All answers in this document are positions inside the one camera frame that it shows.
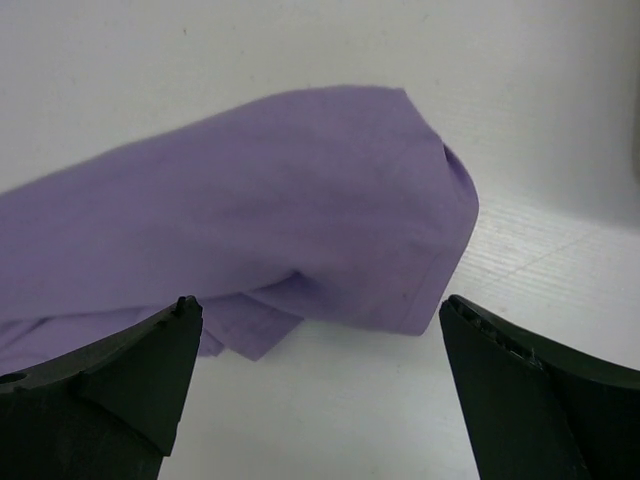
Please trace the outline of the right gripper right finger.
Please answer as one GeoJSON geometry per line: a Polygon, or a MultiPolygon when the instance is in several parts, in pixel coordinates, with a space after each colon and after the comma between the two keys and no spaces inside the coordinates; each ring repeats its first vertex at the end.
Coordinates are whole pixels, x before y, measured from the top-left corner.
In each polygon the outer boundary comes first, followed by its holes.
{"type": "Polygon", "coordinates": [[[639,373],[459,295],[439,319],[483,479],[636,479],[639,373]]]}

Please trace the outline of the lilac cloth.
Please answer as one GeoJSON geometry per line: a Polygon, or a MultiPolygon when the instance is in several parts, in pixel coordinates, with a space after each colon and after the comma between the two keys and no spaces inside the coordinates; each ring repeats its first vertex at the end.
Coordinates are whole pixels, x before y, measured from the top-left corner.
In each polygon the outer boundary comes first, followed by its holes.
{"type": "Polygon", "coordinates": [[[192,295],[200,351],[258,360],[306,319],[418,336],[473,232],[459,158],[401,89],[268,96],[1,197],[1,369],[192,295]]]}

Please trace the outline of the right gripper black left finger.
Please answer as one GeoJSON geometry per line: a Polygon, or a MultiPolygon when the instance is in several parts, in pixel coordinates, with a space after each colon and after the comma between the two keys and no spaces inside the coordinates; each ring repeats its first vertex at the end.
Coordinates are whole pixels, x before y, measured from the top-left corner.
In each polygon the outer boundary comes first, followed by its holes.
{"type": "Polygon", "coordinates": [[[192,296],[1,378],[4,479],[138,480],[171,455],[203,326],[192,296]]]}

